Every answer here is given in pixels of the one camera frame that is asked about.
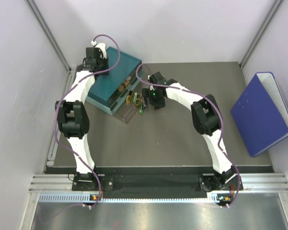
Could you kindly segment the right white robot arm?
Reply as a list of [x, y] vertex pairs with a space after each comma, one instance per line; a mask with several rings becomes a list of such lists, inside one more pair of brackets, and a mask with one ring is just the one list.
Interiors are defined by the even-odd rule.
[[141, 60], [120, 52], [116, 48], [100, 46], [87, 47], [85, 57], [77, 71], [87, 70], [94, 73], [95, 83], [89, 87], [86, 100], [108, 114], [113, 114], [122, 105], [123, 99], [132, 98], [126, 95], [142, 82], [147, 87], [140, 94], [140, 105], [154, 109], [165, 107], [165, 100], [171, 99], [190, 110], [195, 130], [203, 136], [213, 161], [213, 176], [202, 176], [200, 185], [204, 191], [227, 189], [236, 184], [242, 188], [240, 172], [229, 160], [223, 142], [223, 119], [213, 95], [206, 96], [193, 93], [176, 80], [167, 80], [160, 72], [148, 74], [144, 81], [139, 73], [144, 64]]

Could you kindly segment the green lipstick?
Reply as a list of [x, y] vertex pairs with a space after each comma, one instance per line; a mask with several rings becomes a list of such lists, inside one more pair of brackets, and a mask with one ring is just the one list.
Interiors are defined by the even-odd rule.
[[133, 95], [133, 99], [132, 99], [132, 103], [133, 103], [133, 104], [136, 103], [136, 100], [137, 100], [137, 94], [138, 94], [138, 93], [135, 92], [134, 95]]
[[139, 114], [142, 115], [143, 111], [144, 111], [144, 103], [142, 103], [141, 106], [140, 106]]

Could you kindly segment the foundation bottle black cap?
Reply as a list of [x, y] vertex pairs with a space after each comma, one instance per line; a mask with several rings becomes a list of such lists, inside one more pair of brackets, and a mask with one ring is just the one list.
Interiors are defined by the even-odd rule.
[[123, 92], [124, 90], [126, 89], [125, 85], [121, 84], [119, 87], [118, 87], [118, 91], [119, 92]]

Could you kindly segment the orange cream tube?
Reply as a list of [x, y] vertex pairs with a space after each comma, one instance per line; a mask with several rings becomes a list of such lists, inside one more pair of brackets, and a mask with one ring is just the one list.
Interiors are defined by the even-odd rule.
[[123, 85], [127, 88], [130, 85], [131, 81], [130, 80], [125, 80], [123, 82]]

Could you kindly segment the teal drawer organizer box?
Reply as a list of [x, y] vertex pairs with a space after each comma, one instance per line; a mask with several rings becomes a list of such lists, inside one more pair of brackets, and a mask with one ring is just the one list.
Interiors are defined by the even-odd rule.
[[141, 59], [121, 51], [118, 65], [109, 72], [109, 75], [97, 78], [88, 92], [86, 101], [112, 115], [111, 109], [118, 97], [111, 95], [128, 75], [136, 72], [140, 64], [142, 64]]

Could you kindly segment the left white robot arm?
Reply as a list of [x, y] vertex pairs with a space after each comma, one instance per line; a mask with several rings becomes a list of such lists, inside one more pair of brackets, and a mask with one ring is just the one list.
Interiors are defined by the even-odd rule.
[[73, 90], [56, 101], [57, 124], [61, 134], [76, 152], [76, 169], [72, 190], [96, 191], [99, 178], [90, 154], [88, 132], [90, 120], [84, 103], [114, 115], [128, 98], [139, 80], [142, 60], [105, 44], [85, 50], [82, 63], [77, 66]]

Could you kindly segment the gold black lipstick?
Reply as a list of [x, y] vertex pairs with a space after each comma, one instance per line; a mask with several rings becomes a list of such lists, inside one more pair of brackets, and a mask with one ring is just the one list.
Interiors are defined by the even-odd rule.
[[140, 105], [140, 102], [141, 102], [141, 95], [140, 95], [140, 94], [137, 94], [137, 100], [136, 100], [135, 105], [136, 105], [136, 106]]

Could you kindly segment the clear drawer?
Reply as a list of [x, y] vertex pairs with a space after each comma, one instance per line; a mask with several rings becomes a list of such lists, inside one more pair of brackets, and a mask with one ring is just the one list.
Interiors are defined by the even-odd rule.
[[129, 123], [132, 117], [136, 114], [136, 112], [139, 111], [141, 103], [142, 103], [141, 101], [140, 105], [136, 106], [135, 104], [132, 103], [132, 100], [131, 100], [131, 103], [127, 104], [126, 97], [129, 91], [130, 90], [125, 91], [122, 97], [118, 97], [117, 101], [113, 104], [112, 109], [111, 109], [112, 115], [119, 121], [122, 121], [126, 124]]
[[139, 84], [135, 73], [128, 75], [128, 77], [118, 86], [118, 88], [111, 95], [112, 97], [122, 97], [125, 91], [134, 89]]

